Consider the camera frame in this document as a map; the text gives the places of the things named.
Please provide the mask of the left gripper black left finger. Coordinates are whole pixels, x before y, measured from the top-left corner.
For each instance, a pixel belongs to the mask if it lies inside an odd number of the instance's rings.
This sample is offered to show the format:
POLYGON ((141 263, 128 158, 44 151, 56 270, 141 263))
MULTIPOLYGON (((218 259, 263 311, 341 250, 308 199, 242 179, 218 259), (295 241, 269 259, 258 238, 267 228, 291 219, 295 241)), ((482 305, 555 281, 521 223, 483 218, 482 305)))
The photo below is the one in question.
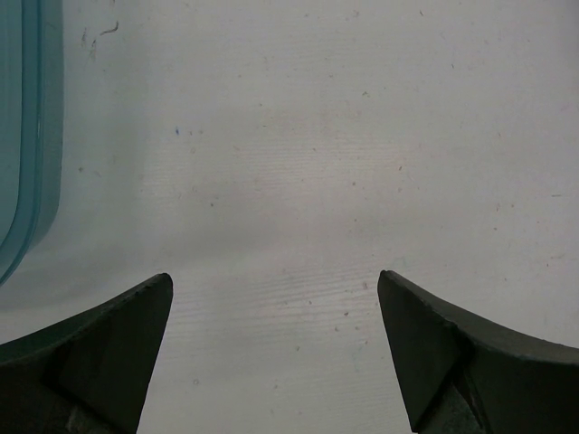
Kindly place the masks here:
POLYGON ((1 346, 4 433, 134 433, 173 299, 157 274, 1 346))

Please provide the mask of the teal translucent plastic bin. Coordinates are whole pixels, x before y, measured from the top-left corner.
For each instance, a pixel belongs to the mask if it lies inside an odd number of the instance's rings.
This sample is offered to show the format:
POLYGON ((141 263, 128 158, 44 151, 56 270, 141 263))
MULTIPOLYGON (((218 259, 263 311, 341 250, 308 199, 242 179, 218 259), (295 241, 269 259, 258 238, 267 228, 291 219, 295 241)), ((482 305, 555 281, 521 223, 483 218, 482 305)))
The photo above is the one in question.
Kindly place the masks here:
POLYGON ((46 235, 61 192, 60 1, 1 3, 1 280, 46 235))

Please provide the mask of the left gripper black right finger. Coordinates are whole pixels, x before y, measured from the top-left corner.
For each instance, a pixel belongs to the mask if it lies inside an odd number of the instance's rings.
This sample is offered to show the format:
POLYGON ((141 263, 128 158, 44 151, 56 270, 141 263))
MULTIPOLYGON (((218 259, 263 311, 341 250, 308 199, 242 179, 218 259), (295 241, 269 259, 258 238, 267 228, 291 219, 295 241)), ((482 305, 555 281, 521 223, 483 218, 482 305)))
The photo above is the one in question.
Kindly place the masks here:
POLYGON ((414 433, 575 433, 578 351, 499 325, 388 270, 377 294, 414 433))

